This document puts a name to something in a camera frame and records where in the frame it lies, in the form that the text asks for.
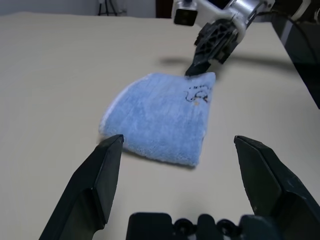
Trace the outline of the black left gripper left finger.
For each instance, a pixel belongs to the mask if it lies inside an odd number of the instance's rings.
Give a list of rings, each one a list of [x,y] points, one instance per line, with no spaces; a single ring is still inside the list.
[[[115,197],[124,137],[99,143],[70,178],[41,240],[91,240],[108,223]]]

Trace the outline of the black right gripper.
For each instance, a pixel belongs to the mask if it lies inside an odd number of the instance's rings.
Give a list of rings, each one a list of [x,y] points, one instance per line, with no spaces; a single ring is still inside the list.
[[[185,75],[191,77],[206,71],[218,72],[238,45],[237,37],[238,30],[230,20],[206,23],[195,40],[194,57]]]

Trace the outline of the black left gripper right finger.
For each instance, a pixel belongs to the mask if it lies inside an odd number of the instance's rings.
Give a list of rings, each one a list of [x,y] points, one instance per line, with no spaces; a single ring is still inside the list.
[[[237,135],[234,144],[254,214],[272,217],[286,240],[318,240],[320,206],[302,181],[262,142]]]

